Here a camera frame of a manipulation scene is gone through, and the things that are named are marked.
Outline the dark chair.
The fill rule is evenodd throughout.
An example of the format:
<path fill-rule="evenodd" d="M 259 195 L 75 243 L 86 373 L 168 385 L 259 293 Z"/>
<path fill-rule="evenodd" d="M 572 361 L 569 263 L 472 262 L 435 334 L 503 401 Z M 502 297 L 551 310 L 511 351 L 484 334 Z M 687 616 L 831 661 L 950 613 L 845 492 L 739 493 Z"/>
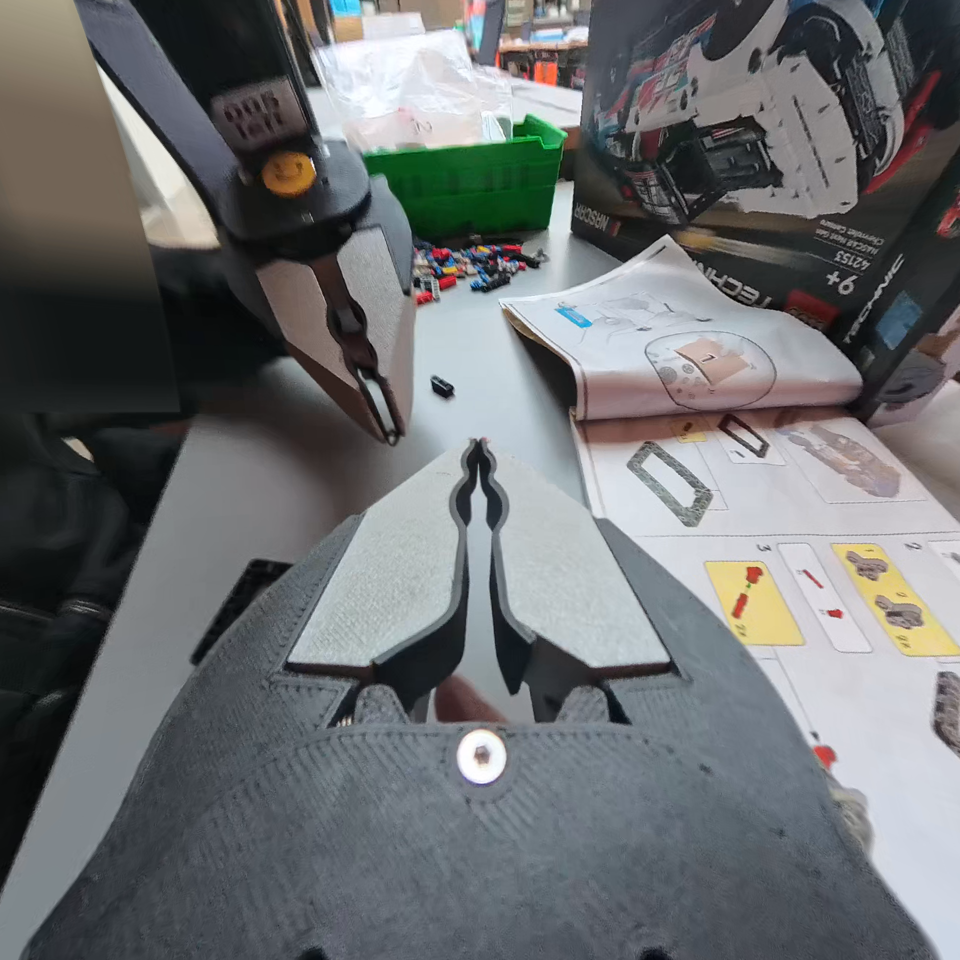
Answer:
<path fill-rule="evenodd" d="M 234 154 L 130 2 L 75 5 L 98 65 L 185 174 L 221 240 L 218 202 Z"/>

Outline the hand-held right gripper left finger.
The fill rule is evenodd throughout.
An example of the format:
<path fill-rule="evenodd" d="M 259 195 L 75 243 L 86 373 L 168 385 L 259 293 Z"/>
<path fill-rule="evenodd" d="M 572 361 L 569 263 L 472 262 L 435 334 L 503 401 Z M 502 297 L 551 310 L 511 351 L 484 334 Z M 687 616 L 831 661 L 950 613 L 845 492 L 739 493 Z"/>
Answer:
<path fill-rule="evenodd" d="M 454 672 L 466 644 L 476 477 L 471 438 L 357 519 L 298 628 L 288 671 L 388 687 L 408 712 Z"/>

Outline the green plastic bin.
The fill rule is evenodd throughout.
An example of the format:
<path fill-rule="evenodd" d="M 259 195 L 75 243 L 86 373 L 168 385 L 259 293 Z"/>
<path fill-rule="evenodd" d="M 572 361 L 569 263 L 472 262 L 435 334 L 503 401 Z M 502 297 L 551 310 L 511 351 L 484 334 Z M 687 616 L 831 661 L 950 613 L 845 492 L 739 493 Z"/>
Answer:
<path fill-rule="evenodd" d="M 514 136 L 471 146 L 378 151 L 366 171 L 386 178 L 420 240 L 548 228 L 568 135 L 534 114 Z"/>

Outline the person's left forearm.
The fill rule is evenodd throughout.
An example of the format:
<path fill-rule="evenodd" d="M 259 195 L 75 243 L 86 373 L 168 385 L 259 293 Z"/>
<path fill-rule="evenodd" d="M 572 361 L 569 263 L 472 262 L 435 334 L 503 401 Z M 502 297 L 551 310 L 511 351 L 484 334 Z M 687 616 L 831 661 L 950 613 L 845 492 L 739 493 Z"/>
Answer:
<path fill-rule="evenodd" d="M 288 356 L 232 291 L 212 248 L 170 248 L 157 266 L 174 367 L 182 382 L 249 378 Z"/>

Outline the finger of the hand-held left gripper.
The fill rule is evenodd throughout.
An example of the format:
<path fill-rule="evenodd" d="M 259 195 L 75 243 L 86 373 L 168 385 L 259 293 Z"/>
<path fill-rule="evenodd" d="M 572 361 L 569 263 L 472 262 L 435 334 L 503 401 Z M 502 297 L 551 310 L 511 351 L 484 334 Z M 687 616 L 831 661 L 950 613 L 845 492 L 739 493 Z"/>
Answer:
<path fill-rule="evenodd" d="M 288 353 L 343 414 L 390 443 L 391 415 L 379 412 L 370 388 L 379 388 L 380 378 L 366 316 L 339 271 L 331 294 L 311 266 L 288 260 L 261 267 L 257 279 Z"/>
<path fill-rule="evenodd" d="M 367 378 L 374 379 L 386 402 L 390 430 L 407 434 L 413 406 L 414 328 L 416 305 L 411 287 L 402 280 L 380 226 L 355 232 L 338 254 L 345 289 L 363 314 L 372 360 Z"/>

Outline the pile of small lego pieces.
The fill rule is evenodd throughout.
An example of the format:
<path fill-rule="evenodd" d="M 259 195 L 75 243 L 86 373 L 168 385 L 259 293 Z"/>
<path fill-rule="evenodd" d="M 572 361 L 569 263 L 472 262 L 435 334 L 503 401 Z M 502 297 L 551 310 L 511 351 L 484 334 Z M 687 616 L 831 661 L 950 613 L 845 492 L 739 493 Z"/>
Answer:
<path fill-rule="evenodd" d="M 468 237 L 465 246 L 435 245 L 414 238 L 412 284 L 417 307 L 436 304 L 444 293 L 465 284 L 475 293 L 496 292 L 517 274 L 539 270 L 549 262 L 541 246 L 527 247 L 508 238 L 490 241 Z"/>

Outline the lego instruction booklet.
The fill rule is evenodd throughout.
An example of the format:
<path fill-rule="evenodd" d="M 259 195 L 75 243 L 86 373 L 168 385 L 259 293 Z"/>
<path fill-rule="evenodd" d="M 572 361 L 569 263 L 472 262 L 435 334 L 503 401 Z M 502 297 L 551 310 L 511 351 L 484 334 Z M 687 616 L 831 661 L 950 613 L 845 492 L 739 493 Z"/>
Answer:
<path fill-rule="evenodd" d="M 500 304 L 573 377 L 587 504 L 760 660 L 882 845 L 958 840 L 958 518 L 848 415 L 853 364 L 665 236 Z"/>

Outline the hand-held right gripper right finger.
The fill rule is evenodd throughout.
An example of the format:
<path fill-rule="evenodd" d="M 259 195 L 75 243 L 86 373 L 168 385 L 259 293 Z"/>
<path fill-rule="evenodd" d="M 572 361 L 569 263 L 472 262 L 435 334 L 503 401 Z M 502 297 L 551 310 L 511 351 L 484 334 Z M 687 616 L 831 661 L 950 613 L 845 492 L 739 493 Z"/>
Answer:
<path fill-rule="evenodd" d="M 665 675 L 671 657 L 590 510 L 531 466 L 478 442 L 498 666 L 536 722 L 570 693 Z"/>

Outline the black rectangular lego frame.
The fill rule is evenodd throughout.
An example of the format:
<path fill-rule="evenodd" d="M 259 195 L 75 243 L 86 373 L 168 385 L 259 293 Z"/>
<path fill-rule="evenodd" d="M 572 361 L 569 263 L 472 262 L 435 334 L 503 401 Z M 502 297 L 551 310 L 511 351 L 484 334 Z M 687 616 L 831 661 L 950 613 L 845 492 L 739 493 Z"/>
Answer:
<path fill-rule="evenodd" d="M 189 656 L 191 666 L 198 666 L 226 630 L 240 618 L 272 584 L 290 570 L 292 563 L 267 558 L 250 560 L 239 578 L 218 606 L 214 616 Z"/>

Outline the clear plastic bags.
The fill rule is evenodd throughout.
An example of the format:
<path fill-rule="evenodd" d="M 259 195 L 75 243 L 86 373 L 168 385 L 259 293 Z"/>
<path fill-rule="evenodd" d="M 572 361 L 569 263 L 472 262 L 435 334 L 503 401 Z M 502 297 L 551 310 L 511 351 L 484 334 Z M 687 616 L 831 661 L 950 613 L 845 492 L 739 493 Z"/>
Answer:
<path fill-rule="evenodd" d="M 338 43 L 315 62 L 342 136 L 361 154 L 513 137 L 508 75 L 474 63 L 458 30 Z"/>

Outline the lego set box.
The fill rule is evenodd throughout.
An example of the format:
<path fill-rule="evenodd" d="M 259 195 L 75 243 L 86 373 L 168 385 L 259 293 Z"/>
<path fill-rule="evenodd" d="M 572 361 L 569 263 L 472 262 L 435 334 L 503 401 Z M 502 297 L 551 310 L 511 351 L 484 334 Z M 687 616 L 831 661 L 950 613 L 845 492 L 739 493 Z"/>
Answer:
<path fill-rule="evenodd" d="M 914 419 L 958 377 L 959 3 L 595 2 L 571 229 L 664 234 Z"/>

